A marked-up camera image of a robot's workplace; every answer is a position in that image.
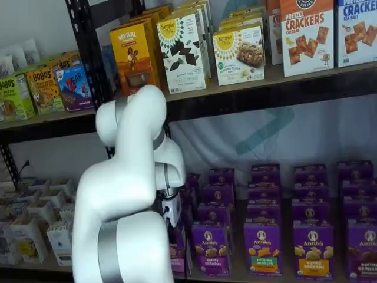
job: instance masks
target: white robotic arm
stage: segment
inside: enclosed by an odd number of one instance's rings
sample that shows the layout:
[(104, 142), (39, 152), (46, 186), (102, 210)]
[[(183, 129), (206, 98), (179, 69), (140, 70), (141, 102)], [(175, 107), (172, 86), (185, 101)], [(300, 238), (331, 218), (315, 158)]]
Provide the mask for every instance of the white robotic arm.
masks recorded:
[(161, 190), (176, 225), (180, 198), (175, 188), (186, 174), (179, 147), (161, 129), (163, 93), (143, 87), (128, 102), (112, 101), (97, 112), (96, 126), (112, 159), (82, 175), (77, 192), (72, 261), (76, 283), (171, 283), (166, 223), (148, 209)]

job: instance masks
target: snack box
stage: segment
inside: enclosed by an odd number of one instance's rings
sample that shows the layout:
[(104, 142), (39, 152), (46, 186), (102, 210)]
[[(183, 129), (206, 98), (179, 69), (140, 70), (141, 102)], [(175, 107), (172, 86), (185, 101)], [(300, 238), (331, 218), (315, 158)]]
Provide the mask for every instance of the snack box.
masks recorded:
[(264, 79), (263, 35), (260, 23), (213, 35), (219, 85)]
[(160, 87), (153, 30), (146, 22), (132, 22), (110, 31), (111, 43), (124, 95), (135, 94), (141, 87)]
[(376, 219), (348, 219), (347, 277), (350, 282), (375, 282), (377, 270)]
[(29, 67), (0, 79), (0, 107), (5, 121), (26, 120), (35, 115), (25, 72)]
[(260, 164), (252, 166), (252, 183), (270, 182), (280, 185), (280, 165)]
[(75, 112), (94, 108), (83, 65), (60, 69), (56, 72), (56, 78), (66, 111)]
[(328, 171), (324, 164), (296, 166), (294, 171), (296, 183), (328, 182)]
[(186, 247), (186, 232), (183, 225), (169, 230), (169, 251), (171, 270), (175, 274), (184, 274), (184, 259), (186, 257), (186, 272), (191, 273), (193, 269), (193, 260), (191, 258), (191, 249)]
[(334, 241), (329, 222), (293, 221), (295, 272), (297, 279), (333, 280)]
[(16, 240), (10, 224), (11, 222), (5, 219), (0, 220), (0, 264), (17, 265), (22, 256), (17, 251)]
[(337, 0), (338, 67), (377, 61), (377, 7), (370, 0)]
[(58, 265), (72, 266), (72, 222), (58, 221), (47, 230)]
[(280, 1), (267, 0), (269, 17), (269, 38), (273, 65), (283, 64), (282, 23), (280, 20)]
[(284, 76), (334, 68), (333, 0), (280, 0)]
[(281, 277), (280, 227), (276, 223), (256, 223), (246, 219), (243, 233), (249, 273)]
[(19, 217), (11, 223), (11, 229), (24, 261), (41, 264), (48, 256), (48, 251), (37, 221), (29, 216)]
[(170, 15), (157, 30), (170, 94), (207, 88), (208, 57), (197, 9)]
[(194, 222), (193, 239), (200, 270), (208, 276), (229, 276), (230, 254), (224, 224), (213, 221)]

